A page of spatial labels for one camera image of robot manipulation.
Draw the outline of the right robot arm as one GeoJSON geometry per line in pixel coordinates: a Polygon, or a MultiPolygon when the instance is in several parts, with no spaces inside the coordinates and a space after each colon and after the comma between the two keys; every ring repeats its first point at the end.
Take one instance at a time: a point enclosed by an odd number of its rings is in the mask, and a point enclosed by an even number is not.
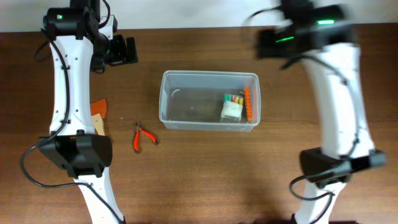
{"type": "Polygon", "coordinates": [[[340,192],[356,172],[382,167],[384,152],[371,138],[361,88],[358,33],[344,5],[316,6],[312,1],[283,0],[276,7],[289,25],[262,30],[259,59],[283,58],[285,66],[302,63],[317,99],[322,144],[301,151],[305,182],[291,223],[329,223],[340,192]]]}

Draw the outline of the red handled cutting pliers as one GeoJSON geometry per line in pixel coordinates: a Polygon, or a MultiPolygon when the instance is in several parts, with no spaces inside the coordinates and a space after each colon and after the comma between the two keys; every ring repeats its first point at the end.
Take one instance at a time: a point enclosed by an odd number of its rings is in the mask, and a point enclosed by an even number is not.
{"type": "Polygon", "coordinates": [[[139,141],[140,141],[141,134],[150,138],[151,141],[153,142],[153,144],[158,145],[158,143],[159,143],[155,135],[153,135],[151,132],[146,131],[139,123],[135,123],[135,135],[134,135],[134,140],[133,140],[133,148],[134,148],[134,152],[136,154],[139,154],[141,152],[141,150],[139,148],[139,141]]]}

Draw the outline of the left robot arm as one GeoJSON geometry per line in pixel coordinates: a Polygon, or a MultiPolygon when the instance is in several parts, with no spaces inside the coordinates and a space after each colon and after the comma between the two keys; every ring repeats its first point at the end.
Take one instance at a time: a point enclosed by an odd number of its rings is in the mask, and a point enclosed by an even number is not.
{"type": "Polygon", "coordinates": [[[90,73],[138,61],[135,40],[117,35],[118,22],[100,13],[101,1],[70,1],[43,18],[54,65],[54,107],[50,135],[41,153],[73,179],[93,223],[125,223],[113,194],[111,139],[96,133],[90,109],[90,73]]]}

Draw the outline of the pack of coloured markers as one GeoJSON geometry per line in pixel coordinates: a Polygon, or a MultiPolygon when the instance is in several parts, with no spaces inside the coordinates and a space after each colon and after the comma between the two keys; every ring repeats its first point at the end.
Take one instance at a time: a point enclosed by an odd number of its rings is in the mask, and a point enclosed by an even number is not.
{"type": "Polygon", "coordinates": [[[220,121],[222,123],[239,123],[242,119],[244,98],[238,95],[224,95],[220,121]]]}

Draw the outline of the orange bit holder strip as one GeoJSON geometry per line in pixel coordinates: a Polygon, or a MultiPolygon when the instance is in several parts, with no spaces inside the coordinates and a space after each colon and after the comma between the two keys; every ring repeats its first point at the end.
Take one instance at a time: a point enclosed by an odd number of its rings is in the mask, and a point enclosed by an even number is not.
{"type": "Polygon", "coordinates": [[[249,87],[244,88],[244,100],[246,106],[247,120],[252,121],[251,91],[249,87]]]}

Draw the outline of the clear plastic container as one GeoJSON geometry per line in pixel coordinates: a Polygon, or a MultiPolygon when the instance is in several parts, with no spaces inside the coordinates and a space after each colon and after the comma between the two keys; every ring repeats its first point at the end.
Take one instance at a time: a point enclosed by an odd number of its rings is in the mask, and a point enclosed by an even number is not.
{"type": "Polygon", "coordinates": [[[261,122],[261,89],[255,73],[167,70],[159,94],[159,119],[167,129],[250,132],[261,122]],[[251,94],[252,121],[221,121],[225,95],[251,94]]]}

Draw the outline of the orange scraper wooden handle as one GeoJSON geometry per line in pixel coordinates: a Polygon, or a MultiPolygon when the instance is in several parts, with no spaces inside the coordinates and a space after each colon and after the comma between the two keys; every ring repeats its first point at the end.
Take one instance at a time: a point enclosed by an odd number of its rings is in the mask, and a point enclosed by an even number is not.
{"type": "Polygon", "coordinates": [[[105,136],[104,119],[107,114],[107,102],[101,99],[90,104],[91,117],[95,127],[95,131],[100,136],[105,136]]]}

